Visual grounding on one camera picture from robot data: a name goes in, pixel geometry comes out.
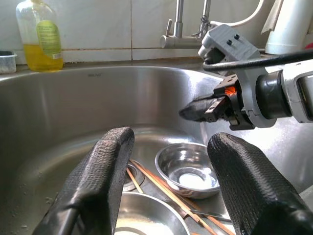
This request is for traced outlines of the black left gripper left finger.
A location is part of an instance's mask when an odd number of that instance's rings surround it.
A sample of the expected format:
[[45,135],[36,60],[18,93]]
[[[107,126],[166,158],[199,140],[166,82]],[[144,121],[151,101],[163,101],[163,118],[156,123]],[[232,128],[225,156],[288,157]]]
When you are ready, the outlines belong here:
[[130,127],[106,132],[67,176],[33,235],[114,235],[133,146]]

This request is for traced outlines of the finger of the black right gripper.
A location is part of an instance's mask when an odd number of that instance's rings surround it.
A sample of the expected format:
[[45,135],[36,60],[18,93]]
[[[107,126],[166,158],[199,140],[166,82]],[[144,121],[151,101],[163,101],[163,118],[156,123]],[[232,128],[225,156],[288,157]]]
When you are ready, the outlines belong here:
[[223,118],[227,109],[227,97],[214,94],[194,98],[179,110],[179,116],[185,120],[196,122],[216,122]]

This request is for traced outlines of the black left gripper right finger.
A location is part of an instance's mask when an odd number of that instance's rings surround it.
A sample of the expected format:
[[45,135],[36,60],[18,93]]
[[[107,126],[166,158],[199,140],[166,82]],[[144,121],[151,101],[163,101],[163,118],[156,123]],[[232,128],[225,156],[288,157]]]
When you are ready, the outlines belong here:
[[236,235],[313,235],[313,211],[258,147],[216,133],[207,152]]

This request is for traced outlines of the steel kitchen faucet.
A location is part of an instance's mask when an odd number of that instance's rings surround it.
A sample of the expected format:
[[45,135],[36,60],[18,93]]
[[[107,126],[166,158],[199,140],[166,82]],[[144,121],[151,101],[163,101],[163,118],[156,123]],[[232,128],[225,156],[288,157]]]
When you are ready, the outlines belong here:
[[160,46],[163,49],[197,49],[201,43],[196,36],[183,36],[183,6],[184,0],[177,0],[176,18],[168,20],[165,35],[160,38]]

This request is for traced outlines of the pale wooden chopstick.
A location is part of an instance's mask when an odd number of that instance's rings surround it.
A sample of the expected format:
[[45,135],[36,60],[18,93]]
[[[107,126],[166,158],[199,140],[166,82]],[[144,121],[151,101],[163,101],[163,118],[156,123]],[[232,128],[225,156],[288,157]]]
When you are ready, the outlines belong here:
[[143,190],[141,189],[140,185],[138,184],[138,182],[136,181],[135,177],[133,176],[133,174],[131,173],[131,171],[127,168],[126,169],[128,176],[130,177],[131,181],[133,182],[135,188],[137,189],[137,191],[139,193],[144,193]]

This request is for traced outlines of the steel sink drain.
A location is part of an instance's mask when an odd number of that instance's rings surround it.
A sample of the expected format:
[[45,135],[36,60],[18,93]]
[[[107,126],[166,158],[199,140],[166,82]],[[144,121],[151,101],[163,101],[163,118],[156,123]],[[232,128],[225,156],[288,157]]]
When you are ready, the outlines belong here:
[[[142,174],[142,172],[137,169],[135,165],[132,163],[128,163],[128,170],[130,173],[133,175],[139,186],[144,182],[145,176]],[[123,185],[123,192],[128,192],[128,191],[133,191],[136,190],[135,184],[129,177],[128,173],[125,173],[125,180],[124,180],[124,185]]]

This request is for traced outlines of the brown wooden chopstick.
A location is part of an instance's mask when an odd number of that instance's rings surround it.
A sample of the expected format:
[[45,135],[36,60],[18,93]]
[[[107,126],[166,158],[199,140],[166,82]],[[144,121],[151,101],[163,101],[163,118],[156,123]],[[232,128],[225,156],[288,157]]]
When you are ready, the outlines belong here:
[[143,167],[141,167],[134,160],[130,160],[155,186],[157,186],[167,197],[169,197],[174,203],[176,203],[187,215],[189,215],[195,222],[204,227],[211,235],[217,235],[217,233],[207,225],[198,215],[193,214],[190,208],[183,203],[173,192],[160,183],[152,174],[148,173]]
[[[155,178],[162,183],[165,187],[167,187],[171,192],[173,192],[169,186],[167,186],[161,179],[159,179],[157,176],[155,176]],[[195,207],[195,204],[192,203],[189,199],[183,199],[182,196],[179,196],[177,193],[174,193],[183,203],[185,203],[189,208],[190,211],[192,209],[198,209],[199,207]],[[221,222],[219,222],[217,219],[211,217],[211,216],[204,216],[205,218],[207,218],[208,220],[210,220],[211,222],[213,222],[219,229],[221,229],[222,231],[224,231],[227,235],[235,235],[230,229],[228,229],[224,224],[222,224]]]

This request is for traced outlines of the small steel bowl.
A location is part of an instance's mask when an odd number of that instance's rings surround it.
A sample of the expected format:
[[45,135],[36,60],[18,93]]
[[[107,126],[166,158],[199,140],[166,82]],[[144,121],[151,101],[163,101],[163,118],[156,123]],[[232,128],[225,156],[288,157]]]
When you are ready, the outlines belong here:
[[204,199],[220,191],[207,147],[203,144],[170,144],[158,151],[155,166],[170,189],[178,195]]

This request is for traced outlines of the large steel bowl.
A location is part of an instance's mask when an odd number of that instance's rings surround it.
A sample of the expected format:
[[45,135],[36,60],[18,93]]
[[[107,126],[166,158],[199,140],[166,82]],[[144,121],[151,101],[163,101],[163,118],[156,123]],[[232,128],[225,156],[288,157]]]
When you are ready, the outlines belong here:
[[191,235],[167,203],[139,192],[122,194],[114,235]]

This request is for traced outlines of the stainless steel sink basin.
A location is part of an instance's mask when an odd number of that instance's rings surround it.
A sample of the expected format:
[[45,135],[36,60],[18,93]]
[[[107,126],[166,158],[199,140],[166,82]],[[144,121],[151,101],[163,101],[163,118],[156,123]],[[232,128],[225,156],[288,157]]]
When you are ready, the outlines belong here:
[[179,110],[222,77],[125,66],[0,76],[0,235],[31,235],[66,177],[110,129],[129,126],[132,158],[157,173],[172,143],[207,144],[229,124],[186,121]]

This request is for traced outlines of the steel water valve pipe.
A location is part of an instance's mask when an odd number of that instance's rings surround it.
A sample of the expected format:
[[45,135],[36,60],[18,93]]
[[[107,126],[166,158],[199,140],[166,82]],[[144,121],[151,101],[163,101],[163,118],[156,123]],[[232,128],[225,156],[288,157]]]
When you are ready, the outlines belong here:
[[199,31],[196,33],[196,36],[199,39],[202,39],[211,27],[211,24],[209,21],[210,7],[211,7],[211,0],[204,0],[201,23],[200,23]]

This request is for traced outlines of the white plastic container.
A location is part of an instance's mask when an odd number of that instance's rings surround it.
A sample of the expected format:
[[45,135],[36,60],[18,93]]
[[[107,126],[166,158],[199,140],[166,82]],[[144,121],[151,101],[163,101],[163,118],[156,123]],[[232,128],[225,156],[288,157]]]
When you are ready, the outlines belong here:
[[265,53],[300,51],[312,21],[313,0],[284,0],[275,29],[268,31]]

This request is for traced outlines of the beige paper sheet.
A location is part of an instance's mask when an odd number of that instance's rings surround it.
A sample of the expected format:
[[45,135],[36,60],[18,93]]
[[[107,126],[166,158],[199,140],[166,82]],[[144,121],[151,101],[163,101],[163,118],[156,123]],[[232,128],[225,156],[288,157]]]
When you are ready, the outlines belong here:
[[267,17],[267,20],[261,30],[261,34],[264,34],[268,31],[273,31],[276,27],[277,21],[278,21],[278,17],[281,11],[281,7],[283,4],[284,0],[275,0],[269,15]]

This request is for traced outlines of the clear bottle yellow dish soap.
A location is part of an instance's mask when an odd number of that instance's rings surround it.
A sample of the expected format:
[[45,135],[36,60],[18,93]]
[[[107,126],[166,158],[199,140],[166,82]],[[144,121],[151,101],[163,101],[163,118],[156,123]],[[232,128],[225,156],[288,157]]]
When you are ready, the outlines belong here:
[[62,47],[54,10],[44,0],[24,0],[16,18],[28,67],[53,72],[63,68]]

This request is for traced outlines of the small white plastic tray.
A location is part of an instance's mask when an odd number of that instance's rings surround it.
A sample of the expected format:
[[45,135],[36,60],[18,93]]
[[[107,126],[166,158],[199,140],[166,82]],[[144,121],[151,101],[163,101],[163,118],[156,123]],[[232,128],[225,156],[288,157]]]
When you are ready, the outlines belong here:
[[0,74],[15,73],[17,54],[12,51],[0,50]]

